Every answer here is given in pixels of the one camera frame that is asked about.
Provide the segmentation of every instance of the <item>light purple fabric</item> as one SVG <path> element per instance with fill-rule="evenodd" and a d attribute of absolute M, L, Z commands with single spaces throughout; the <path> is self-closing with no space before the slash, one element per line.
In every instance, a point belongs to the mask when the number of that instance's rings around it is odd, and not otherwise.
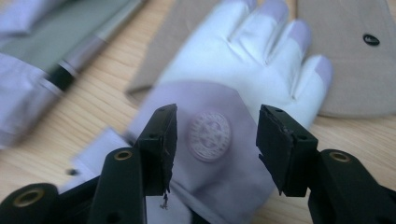
<path fill-rule="evenodd" d="M 257 5 L 256 0 L 222 0 L 222 1 L 223 2 L 246 2 L 249 10 L 253 10 Z"/>
<path fill-rule="evenodd" d="M 130 147 L 130 145 L 112 128 L 104 129 L 72 160 L 74 168 L 78 170 L 78 174 L 66 185 L 60 187 L 59 191 L 63 193 L 99 176 L 107 154 L 121 147 Z"/>
<path fill-rule="evenodd" d="M 277 0 L 266 0 L 258 10 L 261 14 L 274 18 L 276 22 L 283 21 L 289 15 L 287 5 Z"/>
<path fill-rule="evenodd" d="M 0 53 L 0 148 L 10 147 L 28 134 L 60 97 L 61 91 L 45 75 L 28 63 Z"/>
<path fill-rule="evenodd" d="M 258 158 L 257 125 L 238 92 L 206 82 L 163 84 L 142 104 L 125 135 L 136 138 L 156 108 L 174 103 L 177 104 L 178 139 L 171 187 L 179 193 L 177 196 L 183 203 L 211 223 L 249 221 L 273 191 L 274 183 Z M 231 128 L 229 148 L 211 161 L 201 160 L 191 153 L 189 139 L 194 128 L 191 122 L 208 111 L 221 114 Z M 212 122 L 219 125 L 216 119 Z M 219 145 L 206 144 L 213 143 L 214 139 L 214 135 L 202 135 L 201 147 L 216 150 Z"/>
<path fill-rule="evenodd" d="M 321 57 L 315 71 L 320 75 L 323 83 L 329 89 L 330 84 L 332 84 L 332 63 L 330 60 L 325 57 Z"/>
<path fill-rule="evenodd" d="M 306 52 L 311 45 L 311 30 L 305 21 L 296 20 L 291 27 L 289 37 L 297 42 L 301 52 Z"/>

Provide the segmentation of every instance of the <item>beige fabric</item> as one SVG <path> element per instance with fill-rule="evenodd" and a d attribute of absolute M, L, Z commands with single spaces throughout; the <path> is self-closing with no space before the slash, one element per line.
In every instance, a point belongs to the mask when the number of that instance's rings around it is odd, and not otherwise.
<path fill-rule="evenodd" d="M 126 90 L 126 96 L 138 105 L 160 76 L 166 65 L 195 27 L 219 0 L 176 0 L 162 27 L 148 46 L 146 59 L 135 79 Z"/>
<path fill-rule="evenodd" d="M 218 0 L 176 0 L 147 57 L 126 90 L 142 101 L 189 33 Z M 334 65 L 334 79 L 320 115 L 368 118 L 396 111 L 396 31 L 385 0 L 299 0 L 298 16 L 313 29 L 308 55 L 324 54 Z M 363 42 L 371 34 L 377 47 Z"/>
<path fill-rule="evenodd" d="M 396 112 L 396 28 L 385 0 L 299 0 L 298 17 L 311 26 L 310 54 L 334 67 L 322 115 L 367 118 Z M 379 39 L 376 47 L 365 34 Z"/>

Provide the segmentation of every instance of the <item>black plastic part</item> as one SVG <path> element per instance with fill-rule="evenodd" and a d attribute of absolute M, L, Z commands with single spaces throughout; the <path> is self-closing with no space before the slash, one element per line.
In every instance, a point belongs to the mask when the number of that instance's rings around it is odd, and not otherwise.
<path fill-rule="evenodd" d="M 51 184 L 32 184 L 15 190 L 0 204 L 0 223 L 42 224 L 57 218 L 58 190 Z"/>
<path fill-rule="evenodd" d="M 146 223 L 140 151 L 125 147 L 106 156 L 89 224 Z"/>
<path fill-rule="evenodd" d="M 262 105 L 256 146 L 279 194 L 304 197 L 318 155 L 318 139 L 285 111 Z"/>
<path fill-rule="evenodd" d="M 74 77 L 66 69 L 58 65 L 47 77 L 47 80 L 58 87 L 61 91 L 66 91 L 74 82 Z"/>
<path fill-rule="evenodd" d="M 358 159 L 335 149 L 320 152 L 308 201 L 314 223 L 396 223 L 396 203 Z"/>
<path fill-rule="evenodd" d="M 177 146 L 176 112 L 176 105 L 158 108 L 134 144 L 142 155 L 147 196 L 163 195 L 170 191 Z"/>
<path fill-rule="evenodd" d="M 59 224 L 87 223 L 98 182 L 99 176 L 59 195 Z"/>

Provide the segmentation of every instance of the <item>screw hole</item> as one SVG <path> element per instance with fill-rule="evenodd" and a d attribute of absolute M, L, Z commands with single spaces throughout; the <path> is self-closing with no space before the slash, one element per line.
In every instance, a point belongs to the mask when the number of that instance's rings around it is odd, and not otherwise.
<path fill-rule="evenodd" d="M 394 224 L 394 222 L 387 217 L 377 217 L 375 220 L 380 224 Z"/>
<path fill-rule="evenodd" d="M 306 136 L 304 136 L 304 135 L 298 135 L 297 136 L 299 139 L 301 139 L 301 140 L 306 140 L 306 139 L 308 139 Z"/>
<path fill-rule="evenodd" d="M 116 155 L 114 155 L 114 159 L 116 159 L 117 161 L 124 161 L 131 157 L 132 157 L 132 152 L 130 152 L 128 150 L 123 150 L 123 151 L 117 153 Z"/>
<path fill-rule="evenodd" d="M 341 161 L 341 162 L 349 162 L 350 158 L 348 155 L 341 153 L 341 152 L 331 152 L 330 156 L 336 160 L 336 161 Z"/>
<path fill-rule="evenodd" d="M 107 223 L 119 223 L 122 220 L 122 216 L 119 212 L 112 212 L 107 215 Z"/>

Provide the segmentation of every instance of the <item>glove cuff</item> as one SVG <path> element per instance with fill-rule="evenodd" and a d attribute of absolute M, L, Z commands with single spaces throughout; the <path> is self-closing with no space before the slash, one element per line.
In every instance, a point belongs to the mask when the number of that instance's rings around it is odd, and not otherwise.
<path fill-rule="evenodd" d="M 172 192 L 209 223 L 248 222 L 274 183 L 258 158 L 257 125 L 238 92 L 200 81 L 159 85 L 142 104 L 127 138 L 136 139 L 154 110 L 169 104 L 177 104 Z"/>

